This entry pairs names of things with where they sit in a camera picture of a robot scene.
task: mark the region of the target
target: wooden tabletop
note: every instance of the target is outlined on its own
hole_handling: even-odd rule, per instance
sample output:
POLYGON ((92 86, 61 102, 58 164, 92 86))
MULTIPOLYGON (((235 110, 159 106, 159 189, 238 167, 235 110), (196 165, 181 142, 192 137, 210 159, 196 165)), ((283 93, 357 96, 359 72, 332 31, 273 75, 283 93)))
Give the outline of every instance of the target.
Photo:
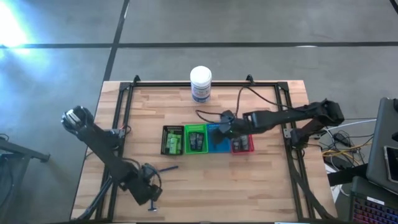
MULTIPOLYGON (((304 82, 288 83, 293 106, 307 104, 304 82)), ((112 126, 119 84, 104 82, 95 118, 95 123, 103 129, 112 126)), ((253 89, 263 97, 276 101, 273 87, 253 89)), ((119 189, 114 222, 297 220, 280 126, 254 135, 255 151, 250 155, 160 155, 163 125, 203 123, 195 114, 196 109, 219 113, 234 111, 238 90, 238 87, 213 87, 211 100, 199 104, 192 100, 190 88, 134 88, 129 117, 132 131, 126 137, 124 157, 134 158, 142 164, 150 163, 157 169, 174 165, 179 168, 161 174, 163 193, 156 203, 157 212, 148 212, 148 203, 138 206, 129 191, 119 189)), ((239 114, 254 110, 277 111, 276 106, 248 90, 242 92, 239 107, 239 114)), ((210 116, 209 119, 216 121, 218 118, 210 116)), ((304 160, 311 190, 326 210, 336 216, 319 148, 306 148, 304 160)), ((85 161, 72 218, 81 215, 98 193, 103 168, 103 163, 94 154, 85 161)))

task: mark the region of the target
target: white container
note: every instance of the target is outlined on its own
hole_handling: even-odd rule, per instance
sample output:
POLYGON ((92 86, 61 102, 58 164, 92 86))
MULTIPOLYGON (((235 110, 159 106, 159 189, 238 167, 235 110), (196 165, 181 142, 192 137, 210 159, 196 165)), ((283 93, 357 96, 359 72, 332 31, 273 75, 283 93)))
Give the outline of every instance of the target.
POLYGON ((192 98, 198 103, 210 100, 211 71, 204 66, 197 66, 191 71, 192 98))

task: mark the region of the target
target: small bin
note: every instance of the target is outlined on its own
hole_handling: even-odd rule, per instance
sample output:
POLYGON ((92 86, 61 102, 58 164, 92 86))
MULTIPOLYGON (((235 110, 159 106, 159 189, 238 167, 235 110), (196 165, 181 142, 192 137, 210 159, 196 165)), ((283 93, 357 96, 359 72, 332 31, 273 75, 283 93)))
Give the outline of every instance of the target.
POLYGON ((162 155, 168 155, 168 156, 177 156, 177 155, 182 155, 184 152, 184 126, 163 126, 163 134, 162 134, 162 148, 160 150, 160 153, 162 155), (180 137, 176 136, 177 139, 180 139, 177 141, 177 150, 176 153, 170 153, 170 146, 168 147, 167 145, 167 135, 168 134, 176 134, 179 135, 180 137))
POLYGON ((249 144, 249 148, 248 148, 247 151, 244 151, 244 150, 237 151, 237 150, 235 150, 234 139, 231 140, 231 152, 232 152, 232 154, 241 155, 241 154, 248 154, 248 153, 254 152, 253 137, 251 136, 251 134, 247 135, 247 137, 248 137, 248 144, 249 144))
POLYGON ((220 125, 219 124, 207 124, 207 140, 208 140, 208 147, 209 147, 209 153, 230 153, 231 152, 231 140, 228 138, 224 138, 222 142, 219 144, 214 144, 213 143, 213 136, 211 135, 211 132, 218 129, 220 125))
POLYGON ((185 125, 185 153, 186 154, 203 154, 208 153, 208 137, 205 124, 189 124, 185 125))

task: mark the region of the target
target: concrete floor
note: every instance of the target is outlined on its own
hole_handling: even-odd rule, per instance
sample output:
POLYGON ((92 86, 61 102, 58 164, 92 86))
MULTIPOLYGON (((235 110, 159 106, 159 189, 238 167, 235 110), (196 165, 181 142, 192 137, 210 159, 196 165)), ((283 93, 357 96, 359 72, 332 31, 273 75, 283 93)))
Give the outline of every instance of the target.
MULTIPOLYGON (((0 21, 7 31, 0 41, 112 43, 122 4, 0 1, 0 17, 8 16, 0 21)), ((398 15, 388 0, 131 0, 126 15, 123 43, 398 41, 398 15)), ((0 133, 51 153, 48 163, 31 162, 14 220, 69 219, 86 147, 62 128, 60 117, 75 105, 95 111, 109 53, 0 49, 0 133)), ((398 95, 397 57, 398 47, 119 49, 110 80, 187 80, 194 66, 205 65, 215 80, 249 73, 257 80, 305 80, 311 101, 337 101, 347 118, 375 117, 381 97, 398 95)), ((373 129, 367 123, 345 130, 373 129)))

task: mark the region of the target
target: jar lid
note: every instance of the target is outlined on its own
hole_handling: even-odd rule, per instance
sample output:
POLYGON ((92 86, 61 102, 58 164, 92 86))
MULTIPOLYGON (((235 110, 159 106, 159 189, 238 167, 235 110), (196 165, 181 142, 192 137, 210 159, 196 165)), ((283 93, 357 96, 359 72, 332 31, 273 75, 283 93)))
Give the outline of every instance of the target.
POLYGON ((191 82, 196 85, 204 84, 207 85, 211 82, 211 71, 209 68, 204 66, 197 66, 191 71, 191 82))

